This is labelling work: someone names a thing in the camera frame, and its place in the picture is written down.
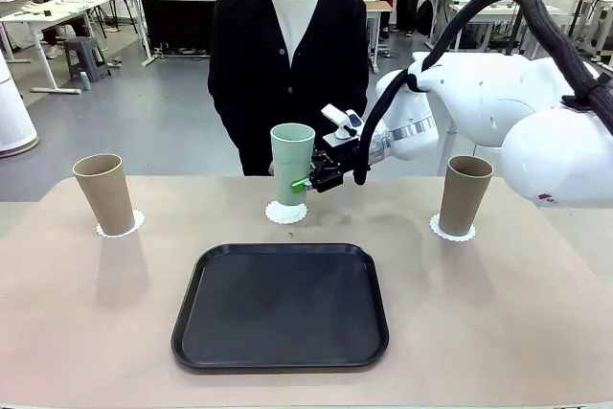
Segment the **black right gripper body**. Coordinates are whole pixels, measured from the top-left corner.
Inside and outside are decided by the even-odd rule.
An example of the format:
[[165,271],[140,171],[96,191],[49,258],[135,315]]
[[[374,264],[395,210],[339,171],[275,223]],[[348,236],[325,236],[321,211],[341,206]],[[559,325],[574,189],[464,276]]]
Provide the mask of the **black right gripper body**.
[[326,164],[323,166],[324,182],[343,182],[347,173],[354,182],[361,181],[361,141],[355,135],[338,139],[335,133],[324,137]]

